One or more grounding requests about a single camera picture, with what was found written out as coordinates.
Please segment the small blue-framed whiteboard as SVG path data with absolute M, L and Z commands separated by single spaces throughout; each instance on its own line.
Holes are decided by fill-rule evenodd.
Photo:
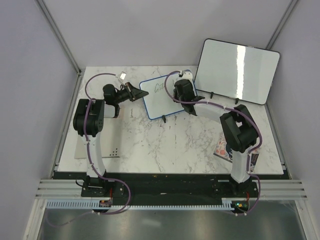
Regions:
M 149 95 L 143 97 L 143 102 L 150 120 L 161 119 L 163 115 L 169 116 L 184 110 L 181 104 L 169 97 L 174 94 L 174 84 L 182 80 L 179 73 L 163 75 L 139 83 L 141 90 L 149 92 Z

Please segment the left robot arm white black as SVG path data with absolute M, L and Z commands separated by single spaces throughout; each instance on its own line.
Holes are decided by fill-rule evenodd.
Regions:
M 113 84 L 106 84 L 102 91 L 103 99 L 81 98 L 78 101 L 72 124 L 86 150 L 86 176 L 89 179 L 105 180 L 107 170 L 103 163 L 101 150 L 105 107 L 109 107 L 110 118 L 117 118 L 120 113 L 120 103 L 137 101 L 146 97 L 149 92 L 134 87 L 130 82 L 123 84 L 120 89 Z

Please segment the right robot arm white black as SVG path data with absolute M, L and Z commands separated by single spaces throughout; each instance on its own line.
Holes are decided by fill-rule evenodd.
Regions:
M 226 146 L 232 150 L 230 176 L 234 181 L 229 184 L 229 191 L 235 197 L 242 196 L 247 191 L 245 182 L 250 178 L 249 152 L 259 136 L 248 108 L 243 104 L 233 108 L 224 107 L 195 95 L 193 84 L 188 79 L 178 80 L 174 84 L 173 97 L 187 113 L 221 124 Z

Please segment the small whiteboard left black foot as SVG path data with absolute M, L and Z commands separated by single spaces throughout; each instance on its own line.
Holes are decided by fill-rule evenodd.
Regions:
M 162 120 L 163 120 L 164 123 L 167 122 L 167 119 L 166 119 L 166 116 L 165 116 L 165 115 L 163 115 L 161 118 L 162 118 Z

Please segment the large black-framed whiteboard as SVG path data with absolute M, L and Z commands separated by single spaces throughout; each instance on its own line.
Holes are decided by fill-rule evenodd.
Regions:
M 277 51 L 207 38 L 194 77 L 195 88 L 264 105 L 280 59 Z

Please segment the white paper sheet with dots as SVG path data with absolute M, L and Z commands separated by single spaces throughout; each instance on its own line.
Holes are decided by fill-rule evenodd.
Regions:
M 103 129 L 100 132 L 101 156 L 103 158 L 119 158 L 121 155 L 123 113 L 120 110 L 118 118 L 105 117 L 103 119 Z M 74 153 L 75 159 L 85 159 L 87 149 L 82 137 L 78 135 Z

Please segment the colourful Little Women book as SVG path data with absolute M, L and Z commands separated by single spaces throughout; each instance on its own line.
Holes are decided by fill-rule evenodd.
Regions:
M 257 164 L 259 155 L 260 155 L 260 150 L 261 148 L 255 149 L 251 154 L 250 154 L 250 171 L 253 172 L 255 169 L 255 166 Z M 229 162 L 233 163 L 233 150 L 227 145 L 225 136 L 223 132 L 219 134 L 219 139 L 217 144 L 215 145 L 214 153 L 215 156 Z

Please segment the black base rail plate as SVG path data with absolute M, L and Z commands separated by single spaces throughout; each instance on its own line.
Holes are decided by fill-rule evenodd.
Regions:
M 77 177 L 82 197 L 112 198 L 114 204 L 130 206 L 221 205 L 225 198 L 252 200 L 257 183 L 249 178 L 236 183 L 229 174 L 112 173 Z

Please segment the aluminium frame rail front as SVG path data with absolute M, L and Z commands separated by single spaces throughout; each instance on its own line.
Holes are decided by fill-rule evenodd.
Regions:
M 299 200 L 307 197 L 303 184 L 299 180 L 253 180 L 248 186 L 235 187 L 228 180 L 191 179 L 178 180 L 152 178 L 133 179 L 125 183 L 110 183 L 111 193 L 102 189 L 88 190 L 80 187 L 74 180 L 41 180 L 36 191 L 37 199 L 79 199 L 79 198 L 122 198 L 131 196 L 211 196 L 232 200 Z

